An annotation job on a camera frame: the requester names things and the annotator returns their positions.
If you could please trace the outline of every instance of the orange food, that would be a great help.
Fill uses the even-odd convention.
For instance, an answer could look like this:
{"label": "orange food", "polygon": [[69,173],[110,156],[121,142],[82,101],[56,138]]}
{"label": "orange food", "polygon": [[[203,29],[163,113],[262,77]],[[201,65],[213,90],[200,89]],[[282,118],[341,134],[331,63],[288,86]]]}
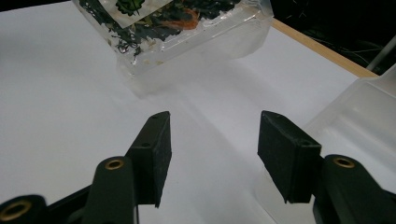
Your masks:
{"label": "orange food", "polygon": [[197,27],[198,25],[198,14],[189,9],[185,8],[184,11],[188,14],[191,15],[191,20],[188,21],[162,21],[161,24],[164,26],[167,26],[172,29],[177,29],[177,30],[193,30]]}

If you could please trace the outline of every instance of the dark background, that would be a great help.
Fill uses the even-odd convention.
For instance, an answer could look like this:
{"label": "dark background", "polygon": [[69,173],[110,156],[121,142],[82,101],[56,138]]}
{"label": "dark background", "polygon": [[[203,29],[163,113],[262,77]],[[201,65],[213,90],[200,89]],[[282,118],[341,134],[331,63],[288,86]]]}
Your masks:
{"label": "dark background", "polygon": [[[67,0],[7,1],[0,11]],[[396,0],[271,0],[275,18],[366,67],[396,35]],[[396,63],[396,50],[373,72]]]}

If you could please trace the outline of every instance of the white table surface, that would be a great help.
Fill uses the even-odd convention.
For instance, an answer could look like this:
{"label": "white table surface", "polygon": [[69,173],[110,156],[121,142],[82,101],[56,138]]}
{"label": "white table surface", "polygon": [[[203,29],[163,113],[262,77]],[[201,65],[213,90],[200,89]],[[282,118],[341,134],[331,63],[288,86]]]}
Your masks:
{"label": "white table surface", "polygon": [[304,126],[355,79],[271,28],[242,59],[184,53],[140,77],[137,94],[71,2],[1,12],[0,202],[86,187],[168,110],[173,158],[160,209],[141,206],[141,223],[271,223],[253,192],[261,111]]}

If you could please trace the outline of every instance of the transparent plastic box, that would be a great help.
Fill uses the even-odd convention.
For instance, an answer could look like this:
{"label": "transparent plastic box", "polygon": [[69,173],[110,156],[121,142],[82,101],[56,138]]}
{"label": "transparent plastic box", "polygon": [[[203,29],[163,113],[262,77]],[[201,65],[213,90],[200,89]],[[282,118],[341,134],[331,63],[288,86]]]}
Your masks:
{"label": "transparent plastic box", "polygon": [[[354,158],[382,189],[395,193],[396,64],[381,77],[357,79],[303,129],[322,144],[322,157]],[[316,223],[314,197],[310,203],[284,203],[264,166],[254,191],[275,223]]]}
{"label": "transparent plastic box", "polygon": [[[268,21],[273,18],[270,0],[73,0],[73,2],[117,53],[121,72],[131,77],[143,74],[152,67],[166,63],[181,53],[240,26],[251,24],[250,27],[254,29],[268,31],[270,28]],[[121,3],[141,7],[140,12],[139,10],[124,11]],[[148,14],[142,7],[148,3],[159,3],[160,7]],[[137,19],[129,20],[126,14]],[[237,35],[233,43],[228,38],[230,44],[223,49],[227,49],[228,54],[243,56],[244,53],[233,51],[246,51],[252,49],[251,45],[258,49],[262,45],[262,43],[248,42],[248,38],[241,45],[240,38],[241,35]]]}

